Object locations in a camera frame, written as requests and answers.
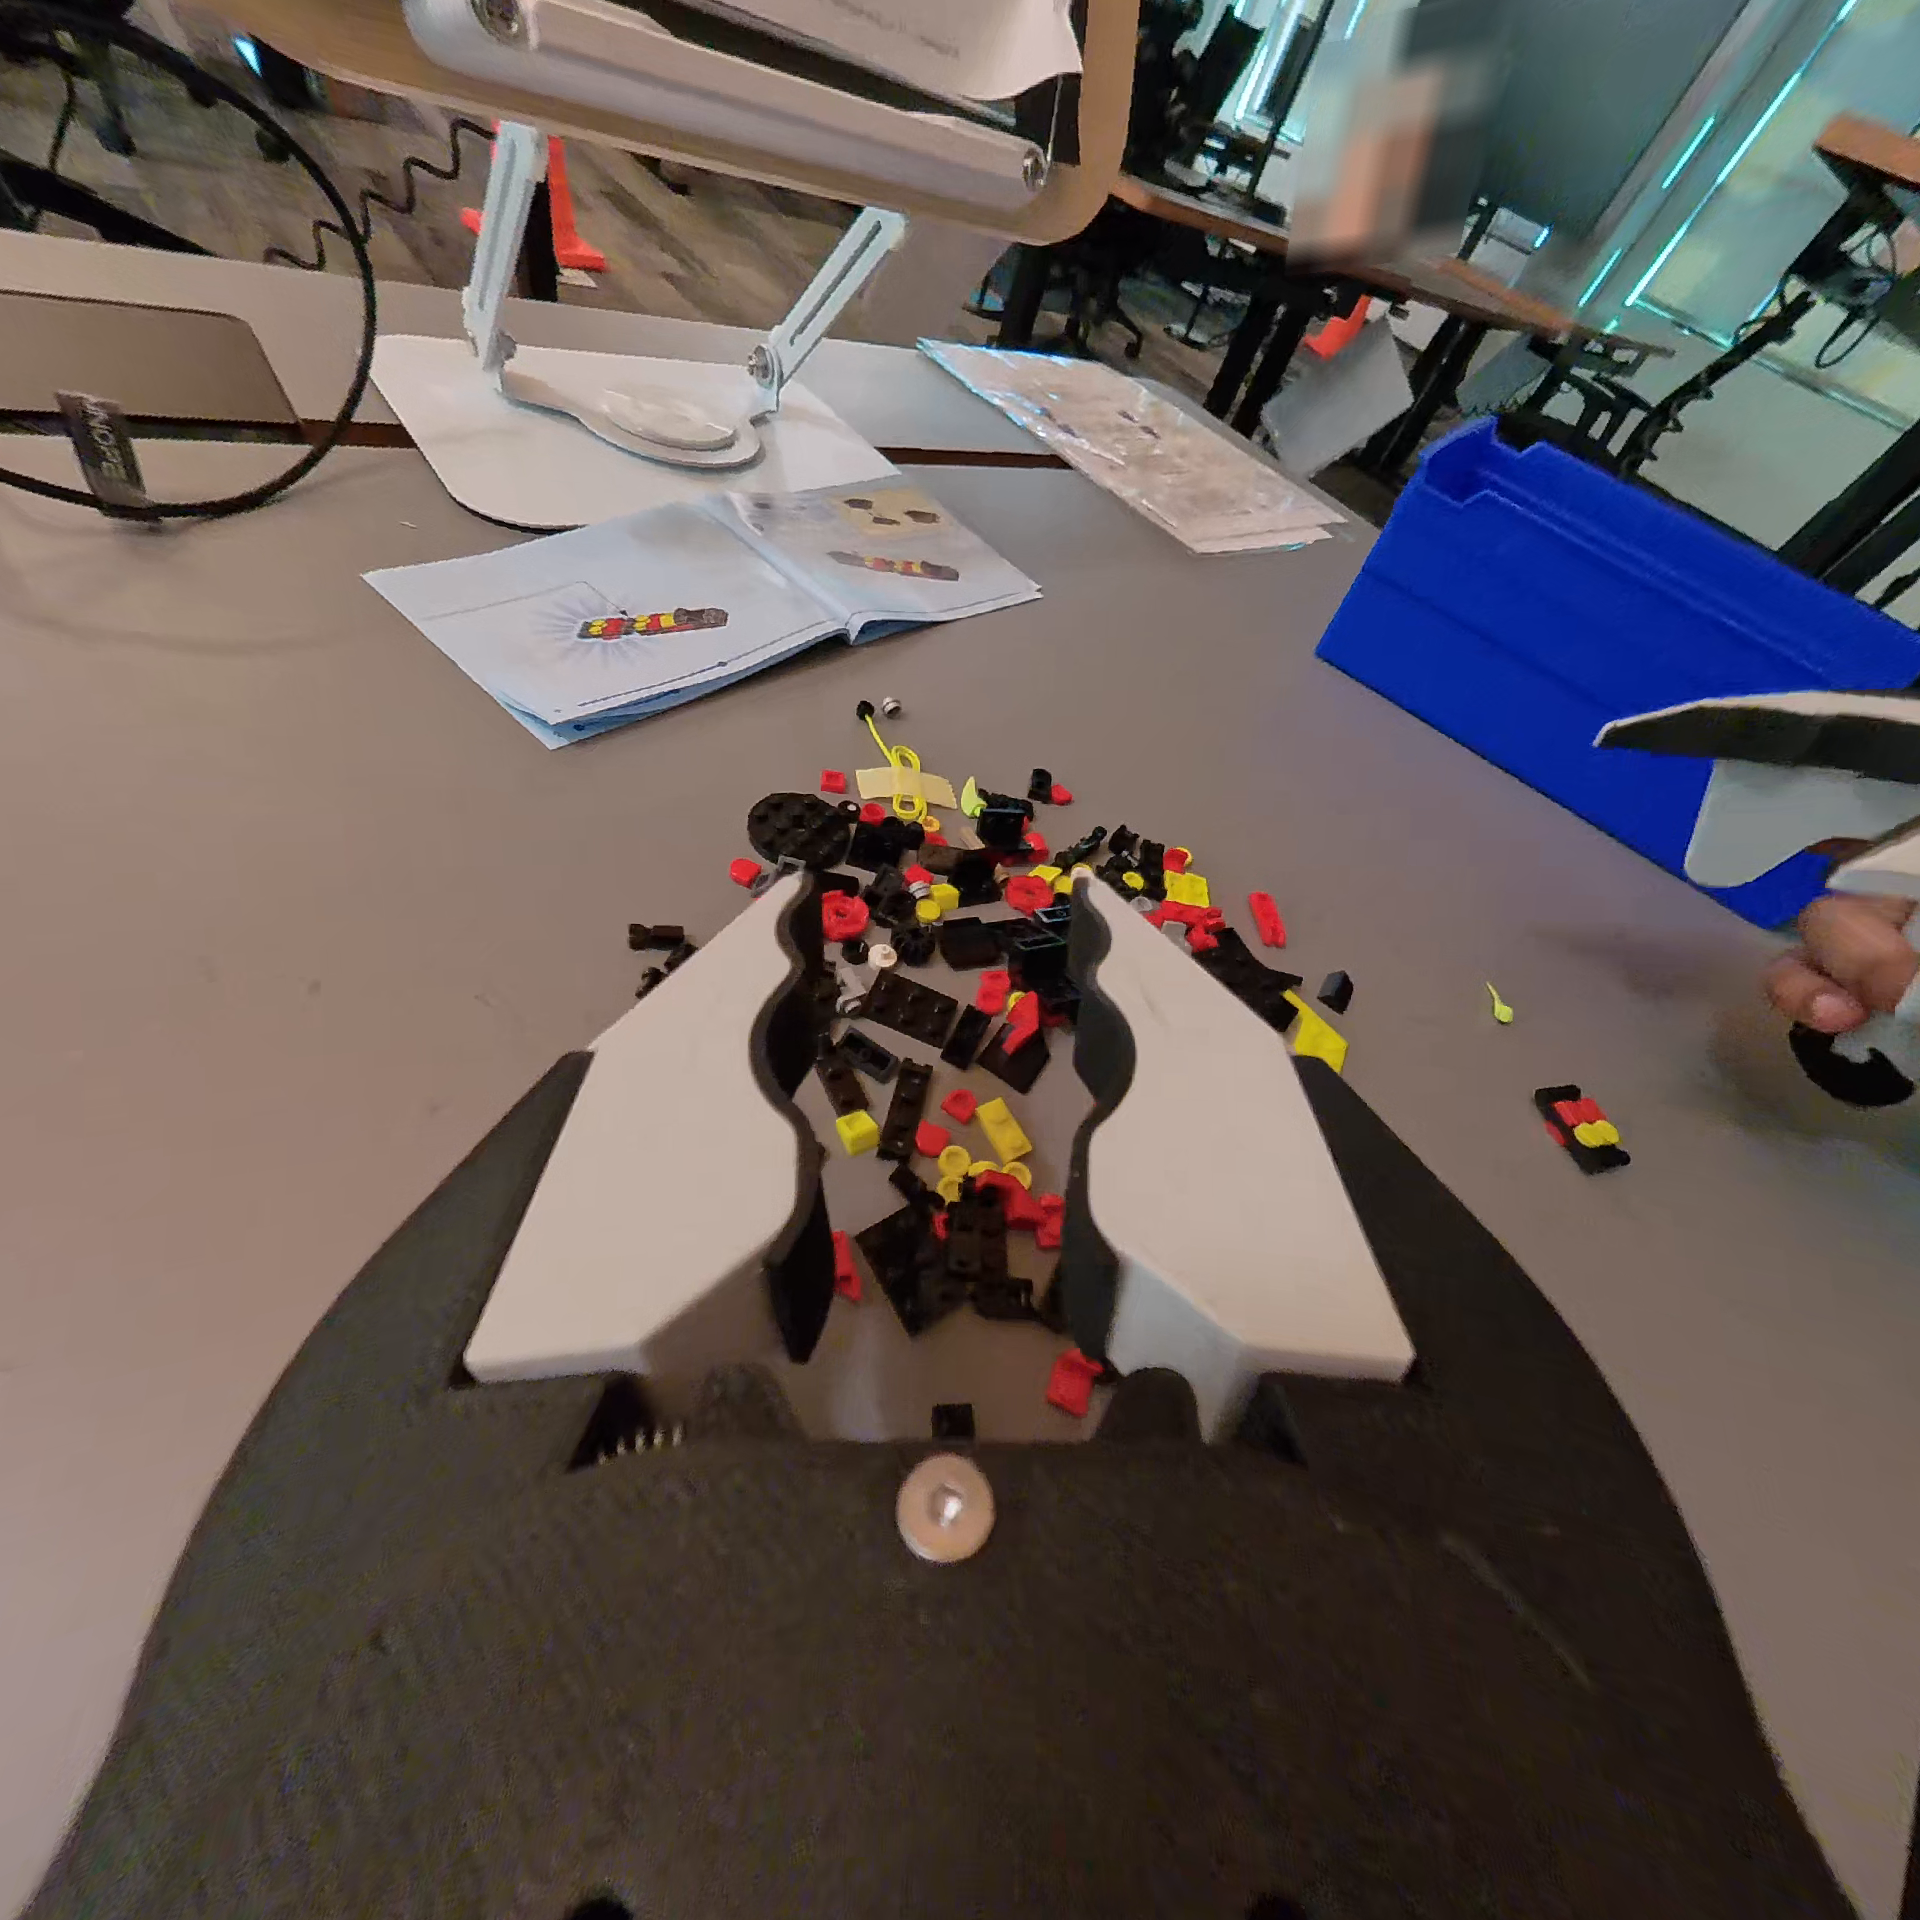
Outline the blue plastic bin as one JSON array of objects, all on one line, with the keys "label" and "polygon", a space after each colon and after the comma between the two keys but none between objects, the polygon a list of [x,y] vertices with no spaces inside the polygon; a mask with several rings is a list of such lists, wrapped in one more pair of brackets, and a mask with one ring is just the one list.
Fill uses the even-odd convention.
[{"label": "blue plastic bin", "polygon": [[1319,661],[1679,878],[1717,748],[1600,748],[1607,724],[1768,695],[1905,707],[1920,666],[1891,611],[1492,420],[1411,475]]}]

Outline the clear plastic bag with sheets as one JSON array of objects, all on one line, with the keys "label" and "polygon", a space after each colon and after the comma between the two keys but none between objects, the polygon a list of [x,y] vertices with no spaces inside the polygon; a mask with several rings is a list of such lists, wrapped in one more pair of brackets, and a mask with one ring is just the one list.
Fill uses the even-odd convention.
[{"label": "clear plastic bag with sheets", "polygon": [[1351,521],[1246,435],[1099,362],[959,338],[916,350],[1195,553],[1296,551]]}]

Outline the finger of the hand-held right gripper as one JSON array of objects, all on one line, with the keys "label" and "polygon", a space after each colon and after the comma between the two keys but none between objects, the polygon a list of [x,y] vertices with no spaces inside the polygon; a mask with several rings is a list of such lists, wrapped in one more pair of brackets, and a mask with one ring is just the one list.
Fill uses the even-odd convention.
[{"label": "finger of the hand-held right gripper", "polygon": [[1685,877],[1709,890],[1749,887],[1828,837],[1873,845],[1911,827],[1914,815],[1914,781],[1717,755]]},{"label": "finger of the hand-held right gripper", "polygon": [[1780,771],[1849,771],[1920,781],[1914,690],[1784,690],[1717,695],[1620,714],[1595,731],[1600,753],[1755,762]]}]

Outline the pale blue lego instruction booklet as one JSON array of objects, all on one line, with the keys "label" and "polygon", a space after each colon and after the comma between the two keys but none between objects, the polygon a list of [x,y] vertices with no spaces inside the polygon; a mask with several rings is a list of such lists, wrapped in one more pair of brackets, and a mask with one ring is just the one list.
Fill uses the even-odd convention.
[{"label": "pale blue lego instruction booklet", "polygon": [[711,494],[363,584],[546,748],[704,702],[816,642],[1024,608],[1014,559],[907,479]]}]

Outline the white metal stand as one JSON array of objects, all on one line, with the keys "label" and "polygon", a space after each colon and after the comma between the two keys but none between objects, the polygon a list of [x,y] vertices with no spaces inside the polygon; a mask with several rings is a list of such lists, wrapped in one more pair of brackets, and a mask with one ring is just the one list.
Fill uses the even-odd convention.
[{"label": "white metal stand", "polygon": [[465,333],[381,333],[371,386],[428,455],[441,490],[519,528],[572,528],[660,501],[696,501],[743,475],[767,485],[866,479],[878,461],[816,407],[795,407],[811,342],[899,249],[907,216],[866,206],[796,302],[743,364],[537,350],[510,338],[510,264],[546,172],[537,123],[500,123],[465,284]]}]

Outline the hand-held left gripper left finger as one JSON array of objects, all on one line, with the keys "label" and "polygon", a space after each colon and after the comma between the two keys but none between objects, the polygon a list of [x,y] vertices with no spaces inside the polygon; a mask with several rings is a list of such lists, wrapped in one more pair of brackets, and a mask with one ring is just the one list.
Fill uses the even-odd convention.
[{"label": "hand-held left gripper left finger", "polygon": [[816,877],[782,872],[588,1049],[468,1332],[468,1379],[806,1364],[834,1309],[816,1060]]}]

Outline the long black lego assembly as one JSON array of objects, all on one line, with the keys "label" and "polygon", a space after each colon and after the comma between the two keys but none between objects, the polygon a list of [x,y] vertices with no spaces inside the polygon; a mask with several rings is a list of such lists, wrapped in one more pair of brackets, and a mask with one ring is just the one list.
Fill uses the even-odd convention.
[{"label": "long black lego assembly", "polygon": [[1609,1168],[1627,1168],[1632,1155],[1620,1149],[1620,1125],[1600,1114],[1600,1099],[1565,1080],[1565,1084],[1532,1084],[1532,1114],[1550,1134],[1553,1149],[1565,1149],[1565,1156],[1579,1168],[1579,1174],[1609,1174]]}]

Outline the pile of lego pieces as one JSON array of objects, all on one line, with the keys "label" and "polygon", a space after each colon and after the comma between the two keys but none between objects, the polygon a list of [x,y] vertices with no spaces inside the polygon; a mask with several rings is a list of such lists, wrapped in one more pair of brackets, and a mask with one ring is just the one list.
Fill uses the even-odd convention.
[{"label": "pile of lego pieces", "polygon": [[[970,1309],[978,1293],[1005,1318],[1036,1320],[1042,1309],[1032,1283],[1011,1274],[1005,1229],[1049,1238],[1062,1258],[1069,1137],[1092,1105],[1069,1063],[1082,991],[1063,968],[1069,887],[1082,877],[1069,877],[1063,897],[1046,877],[1042,918],[1018,912],[1014,923],[989,924],[974,918],[960,923],[970,932],[989,932],[989,957],[1011,957],[1011,989],[1024,989],[1018,1004],[983,1013],[974,996],[941,991],[907,968],[841,968],[841,948],[853,932],[871,932],[871,899],[828,887],[843,859],[878,872],[878,899],[889,912],[933,908],[949,887],[949,872],[919,877],[899,853],[850,851],[850,837],[877,835],[877,823],[853,823],[853,801],[776,794],[757,801],[752,827],[771,827],[761,835],[752,872],[761,890],[782,872],[816,877],[816,1060],[802,1084],[816,1074],[841,1155],[878,1164],[935,1164],[935,1179],[898,1174],[899,1206],[853,1235],[877,1284],[898,1303],[907,1332],[928,1332],[949,1311]],[[1290,989],[1282,989],[1282,1004],[1288,1026],[1273,1018],[1273,996],[1246,1011],[1288,1037],[1288,1053],[1304,1070],[1306,1053],[1296,1053],[1296,1037],[1306,1032],[1313,1011],[1304,1011]],[[1062,1260],[1049,1274],[1049,1298],[1063,1318]],[[696,1386],[646,1387],[678,1415]]]}]

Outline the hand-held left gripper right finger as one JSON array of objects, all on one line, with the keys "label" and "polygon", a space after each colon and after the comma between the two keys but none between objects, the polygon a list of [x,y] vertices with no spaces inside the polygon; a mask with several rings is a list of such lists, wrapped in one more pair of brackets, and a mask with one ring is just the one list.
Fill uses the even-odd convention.
[{"label": "hand-held left gripper right finger", "polygon": [[1411,1329],[1288,1037],[1099,878],[1069,887],[1062,1293],[1084,1358],[1190,1386],[1229,1440],[1267,1372],[1402,1386]]}]

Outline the white paper sheet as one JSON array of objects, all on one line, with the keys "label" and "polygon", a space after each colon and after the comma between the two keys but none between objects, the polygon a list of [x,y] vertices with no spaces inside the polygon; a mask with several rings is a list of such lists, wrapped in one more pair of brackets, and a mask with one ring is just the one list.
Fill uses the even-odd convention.
[{"label": "white paper sheet", "polygon": [[704,8],[960,102],[1082,79],[1063,0],[711,0]]}]

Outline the grey flat panel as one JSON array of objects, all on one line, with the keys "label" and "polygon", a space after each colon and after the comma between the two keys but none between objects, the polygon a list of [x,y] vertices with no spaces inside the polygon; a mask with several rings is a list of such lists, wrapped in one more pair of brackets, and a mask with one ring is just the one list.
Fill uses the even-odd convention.
[{"label": "grey flat panel", "polygon": [[99,398],[162,426],[301,426],[248,321],[0,295],[4,420],[61,420],[61,398]]}]

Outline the person's right hand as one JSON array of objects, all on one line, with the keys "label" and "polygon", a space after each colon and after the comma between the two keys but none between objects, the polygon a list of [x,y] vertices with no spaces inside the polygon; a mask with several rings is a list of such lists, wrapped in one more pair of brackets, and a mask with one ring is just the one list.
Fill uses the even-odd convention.
[{"label": "person's right hand", "polygon": [[1895,1013],[1920,974],[1914,912],[1891,897],[1816,897],[1798,923],[1798,948],[1768,968],[1768,1004],[1813,1032],[1853,1032]]}]

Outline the grey paper sheet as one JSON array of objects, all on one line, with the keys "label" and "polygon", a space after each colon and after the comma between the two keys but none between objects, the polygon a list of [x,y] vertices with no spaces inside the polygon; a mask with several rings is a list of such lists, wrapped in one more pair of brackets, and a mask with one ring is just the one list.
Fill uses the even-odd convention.
[{"label": "grey paper sheet", "polygon": [[1313,479],[1402,420],[1411,402],[1392,321],[1371,321],[1335,362],[1296,350],[1282,393],[1263,407],[1263,435],[1288,475]]}]

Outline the wooden office desk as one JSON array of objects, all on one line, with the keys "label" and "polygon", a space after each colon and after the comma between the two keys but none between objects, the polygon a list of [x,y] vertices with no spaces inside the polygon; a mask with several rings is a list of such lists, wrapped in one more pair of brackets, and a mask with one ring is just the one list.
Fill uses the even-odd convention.
[{"label": "wooden office desk", "polygon": [[[1789,278],[1843,308],[1849,321],[1873,326],[1891,290],[1914,278],[1914,266],[1891,266],[1882,290],[1870,295],[1870,266],[1853,264],[1860,238],[1895,238],[1914,227],[1920,199],[1920,142],[1865,111],[1838,111],[1813,155],[1843,184],[1843,206],[1816,227],[1816,238],[1789,264]],[[1882,577],[1895,559],[1914,553],[1920,539],[1920,426],[1911,420],[1849,490],[1838,490],[1784,544],[1780,559],[1838,584],[1860,592]]]},{"label": "wooden office desk", "polygon": [[1428,264],[1296,264],[1288,250],[1288,230],[1274,223],[1236,216],[1227,206],[1212,206],[1184,192],[1149,184],[1138,174],[1117,174],[1110,206],[1131,206],[1138,216],[1151,216],[1178,230],[1203,230],[1216,243],[1249,249],[1263,257],[1263,278],[1249,295],[1246,321],[1236,326],[1218,369],[1212,383],[1212,415],[1229,420],[1236,431],[1249,431],[1263,420],[1263,407],[1274,398],[1296,342],[1306,338],[1306,326],[1327,321],[1338,295],[1371,295],[1386,302],[1429,302],[1447,314],[1439,333],[1419,353],[1414,402],[1402,415],[1402,435],[1414,440],[1419,426],[1453,407],[1478,342],[1492,330],[1511,330],[1528,338],[1543,338],[1553,350],[1607,350],[1627,369],[1640,369],[1649,353],[1672,353],[1661,342],[1649,342],[1620,330],[1579,326],[1565,308],[1511,295],[1500,278],[1478,273],[1464,257],[1428,257]]}]

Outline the light wooden board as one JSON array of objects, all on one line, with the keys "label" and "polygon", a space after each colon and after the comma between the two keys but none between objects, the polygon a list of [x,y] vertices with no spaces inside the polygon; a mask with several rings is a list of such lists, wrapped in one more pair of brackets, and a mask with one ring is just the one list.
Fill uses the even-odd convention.
[{"label": "light wooden board", "polygon": [[1014,243],[1082,230],[1123,172],[1138,4],[1069,4],[1082,79],[960,102],[704,0],[214,0],[322,79]]}]

